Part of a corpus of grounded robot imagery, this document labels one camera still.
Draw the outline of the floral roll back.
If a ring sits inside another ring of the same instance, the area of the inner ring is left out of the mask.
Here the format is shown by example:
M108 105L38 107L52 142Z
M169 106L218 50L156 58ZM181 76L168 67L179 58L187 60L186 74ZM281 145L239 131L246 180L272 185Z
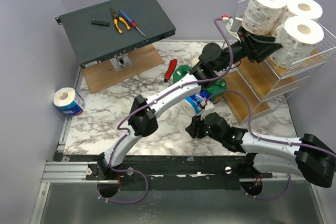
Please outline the floral roll back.
M282 48L270 59L279 67L288 69L294 62L306 58L324 38L320 24L302 16L289 17L277 28L275 42Z

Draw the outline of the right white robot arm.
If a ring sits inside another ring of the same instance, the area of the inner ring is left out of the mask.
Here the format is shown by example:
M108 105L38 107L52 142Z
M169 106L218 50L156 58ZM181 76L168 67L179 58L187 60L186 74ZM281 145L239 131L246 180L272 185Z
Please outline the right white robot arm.
M249 178L259 173L284 173L302 176L308 182L330 188L335 173L335 152L312 134L282 138L249 132L230 126L216 112L194 116L185 129L192 138L210 137L231 152L253 157L241 165Z

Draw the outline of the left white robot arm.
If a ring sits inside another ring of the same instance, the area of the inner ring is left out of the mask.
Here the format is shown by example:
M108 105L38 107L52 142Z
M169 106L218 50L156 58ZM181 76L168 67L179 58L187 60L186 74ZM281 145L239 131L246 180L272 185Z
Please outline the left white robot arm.
M237 41L222 49L217 43L207 44L191 68L180 81L163 91L144 98L142 95L133 100L131 111L117 126L123 134L114 145L98 157L98 173L104 179L112 179L129 150L143 137L158 129L157 119L170 107L183 99L211 87L220 79L217 72L229 72L232 64L247 57L251 62L260 63L282 48L274 37L254 35L240 27Z

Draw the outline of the floral roll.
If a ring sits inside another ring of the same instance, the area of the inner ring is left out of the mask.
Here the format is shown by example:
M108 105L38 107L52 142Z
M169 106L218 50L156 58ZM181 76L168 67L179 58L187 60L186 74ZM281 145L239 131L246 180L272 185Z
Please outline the floral roll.
M270 59L279 67L288 69L294 62L306 58L324 38L320 24L302 16L289 17L277 28L275 42L282 48Z
M321 5L314 0L288 0L284 11L271 30L271 35L275 37L277 34L277 28L284 24L289 17L303 16L308 19L318 21L322 14L323 9Z
M242 26L252 34L265 35L271 32L288 0L250 0L245 10Z

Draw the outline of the floral roll front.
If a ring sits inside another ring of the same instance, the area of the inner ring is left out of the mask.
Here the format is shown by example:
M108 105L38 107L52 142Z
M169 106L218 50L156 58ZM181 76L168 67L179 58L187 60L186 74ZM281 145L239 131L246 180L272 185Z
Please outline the floral roll front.
M271 30L271 35L275 37L277 34L277 28L284 24L289 17L303 16L308 19L318 21L322 14L323 9L321 5L314 0L288 0L284 11Z

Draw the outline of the blue Tempo tissue roll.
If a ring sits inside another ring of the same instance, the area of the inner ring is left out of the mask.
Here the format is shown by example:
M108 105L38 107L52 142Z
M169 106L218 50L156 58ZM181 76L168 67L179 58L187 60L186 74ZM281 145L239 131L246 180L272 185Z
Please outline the blue Tempo tissue roll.
M202 102L210 97L206 91L189 96L181 101L184 111L191 117L200 115L204 109L201 108Z

